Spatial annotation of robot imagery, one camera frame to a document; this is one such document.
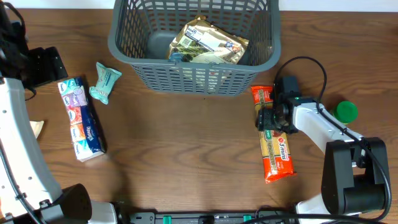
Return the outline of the orange spaghetti packet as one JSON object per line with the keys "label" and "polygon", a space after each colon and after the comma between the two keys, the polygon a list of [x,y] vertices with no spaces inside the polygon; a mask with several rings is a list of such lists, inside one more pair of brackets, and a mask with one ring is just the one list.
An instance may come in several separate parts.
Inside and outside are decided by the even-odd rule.
{"label": "orange spaghetti packet", "polygon": [[[251,87],[257,129],[260,127],[258,124],[260,119],[265,118],[265,115],[260,115],[259,112],[272,112],[272,91],[272,86],[260,85]],[[270,129],[259,130],[258,133],[265,182],[269,184],[284,177],[295,175],[287,135],[284,132]]]}

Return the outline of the gold foil food pouch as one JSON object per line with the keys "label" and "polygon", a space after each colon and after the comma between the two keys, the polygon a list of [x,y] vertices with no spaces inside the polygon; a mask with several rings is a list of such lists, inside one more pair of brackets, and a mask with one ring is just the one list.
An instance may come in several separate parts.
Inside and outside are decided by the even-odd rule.
{"label": "gold foil food pouch", "polygon": [[166,58],[176,62],[237,64],[249,40],[210,24],[204,16],[183,26],[169,45]]}

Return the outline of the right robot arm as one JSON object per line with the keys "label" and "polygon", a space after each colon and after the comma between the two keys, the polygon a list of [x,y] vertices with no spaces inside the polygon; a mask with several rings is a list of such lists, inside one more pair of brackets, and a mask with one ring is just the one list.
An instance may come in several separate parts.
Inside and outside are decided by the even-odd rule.
{"label": "right robot arm", "polygon": [[381,221],[392,202],[386,145],[339,122],[312,97],[304,97],[295,77],[274,86],[251,88],[257,112],[267,182],[292,175],[287,134],[306,134],[323,152],[321,192],[295,206],[299,223],[333,223],[380,210]]}

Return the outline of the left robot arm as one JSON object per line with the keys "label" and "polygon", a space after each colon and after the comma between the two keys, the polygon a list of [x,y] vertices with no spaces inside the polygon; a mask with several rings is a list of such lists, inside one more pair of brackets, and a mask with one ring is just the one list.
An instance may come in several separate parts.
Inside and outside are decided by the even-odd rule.
{"label": "left robot arm", "polygon": [[68,76],[55,47],[29,49],[25,21],[10,21],[1,2],[1,223],[117,223],[109,202],[82,184],[62,189],[50,172],[26,108],[26,90]]}

